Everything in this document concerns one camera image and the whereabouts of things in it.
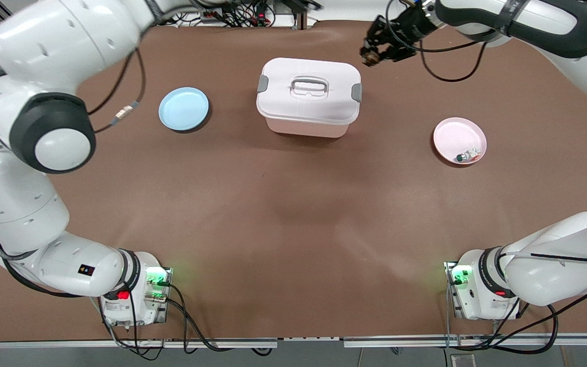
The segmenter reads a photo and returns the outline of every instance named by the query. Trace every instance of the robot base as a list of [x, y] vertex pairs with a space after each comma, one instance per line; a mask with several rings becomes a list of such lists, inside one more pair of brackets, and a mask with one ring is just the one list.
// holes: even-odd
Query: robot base
[[478, 272], [479, 258], [483, 250], [476, 249], [466, 252], [461, 259], [448, 269], [448, 280], [454, 295], [455, 316], [471, 320], [500, 320], [509, 315], [515, 319], [519, 312], [517, 297], [506, 298], [496, 295], [484, 285]]
[[[146, 252], [135, 253], [140, 260], [140, 274], [137, 285], [126, 297], [117, 300], [108, 300], [100, 297], [105, 320], [112, 326], [137, 326], [166, 322], [169, 286], [156, 285], [153, 282], [171, 282], [172, 269], [163, 268], [158, 260]], [[133, 306], [135, 305], [135, 317], [133, 318]]]

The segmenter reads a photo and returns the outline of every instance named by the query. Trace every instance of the gray floor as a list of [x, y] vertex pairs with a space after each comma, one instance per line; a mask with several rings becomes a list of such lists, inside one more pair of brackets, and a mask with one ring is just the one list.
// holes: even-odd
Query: gray floor
[[[514, 355], [500, 351], [475, 353], [478, 367], [587, 367], [587, 347], [554, 347], [541, 355]], [[280, 342], [268, 357], [250, 350], [214, 353], [199, 350], [185, 355], [179, 349], [166, 349], [155, 362], [147, 362], [116, 348], [0, 349], [0, 365], [15, 367], [141, 367], [188, 365], [191, 367], [357, 367], [359, 349], [345, 349], [338, 342]], [[409, 365], [443, 367], [443, 351], [438, 348], [405, 348], [394, 355], [388, 348], [364, 349], [361, 367]]]

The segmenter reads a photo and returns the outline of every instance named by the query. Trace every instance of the screw hole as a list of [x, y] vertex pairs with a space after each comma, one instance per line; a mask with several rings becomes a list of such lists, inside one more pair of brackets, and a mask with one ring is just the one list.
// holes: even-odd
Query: screw hole
[[40, 48], [40, 53], [42, 53], [42, 55], [47, 56], [47, 57], [49, 56], [47, 49], [44, 47], [44, 44], [39, 43], [38, 47]]

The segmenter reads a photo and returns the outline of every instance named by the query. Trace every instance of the round white joint cap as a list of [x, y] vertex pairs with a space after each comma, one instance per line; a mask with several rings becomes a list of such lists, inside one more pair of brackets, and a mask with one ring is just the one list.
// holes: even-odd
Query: round white joint cap
[[83, 163], [92, 149], [88, 137], [72, 128], [56, 128], [35, 144], [40, 165], [52, 170], [70, 170]]

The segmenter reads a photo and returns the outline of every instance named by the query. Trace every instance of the white lid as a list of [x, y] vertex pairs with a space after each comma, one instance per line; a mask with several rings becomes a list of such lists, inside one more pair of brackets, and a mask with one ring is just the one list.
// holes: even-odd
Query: white lid
[[347, 125], [361, 102], [361, 75], [352, 65], [277, 58], [259, 80], [257, 108], [266, 118]]

